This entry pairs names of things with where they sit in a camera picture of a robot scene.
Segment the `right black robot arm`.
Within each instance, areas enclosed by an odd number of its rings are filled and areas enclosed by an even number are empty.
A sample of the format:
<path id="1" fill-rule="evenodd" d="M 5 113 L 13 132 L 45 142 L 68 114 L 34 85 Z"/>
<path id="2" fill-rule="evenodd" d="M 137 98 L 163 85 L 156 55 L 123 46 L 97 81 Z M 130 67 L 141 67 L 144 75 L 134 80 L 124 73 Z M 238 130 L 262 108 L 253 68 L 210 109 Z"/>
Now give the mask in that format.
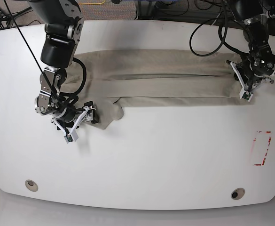
<path id="1" fill-rule="evenodd" d="M 35 99 L 35 110 L 41 115 L 51 115 L 51 122 L 63 132 L 66 142 L 78 139 L 76 130 L 81 122 L 98 123 L 92 101 L 81 108 L 74 105 L 79 99 L 87 71 L 83 62 L 74 57 L 77 49 L 83 16 L 79 4 L 74 0 L 30 0 L 29 5 L 45 22 L 46 39 L 41 52 L 41 61 L 46 64 L 40 75 L 40 93 Z M 62 92 L 67 79 L 66 68 L 77 63 L 83 70 L 79 88 L 71 93 Z"/>

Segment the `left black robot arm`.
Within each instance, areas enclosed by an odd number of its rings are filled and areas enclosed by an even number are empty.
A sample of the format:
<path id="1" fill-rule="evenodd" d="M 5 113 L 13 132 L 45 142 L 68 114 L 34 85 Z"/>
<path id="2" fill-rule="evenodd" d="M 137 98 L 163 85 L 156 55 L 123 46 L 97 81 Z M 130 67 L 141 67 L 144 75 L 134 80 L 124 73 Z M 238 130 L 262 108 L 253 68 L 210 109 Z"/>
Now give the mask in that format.
<path id="1" fill-rule="evenodd" d="M 237 79 L 242 85 L 242 98 L 249 99 L 253 91 L 265 82 L 272 83 L 275 76 L 275 55 L 268 43 L 269 35 L 259 19 L 263 8 L 258 0 L 228 0 L 228 7 L 236 21 L 244 22 L 244 38 L 249 53 L 236 48 L 240 63 L 232 63 Z"/>

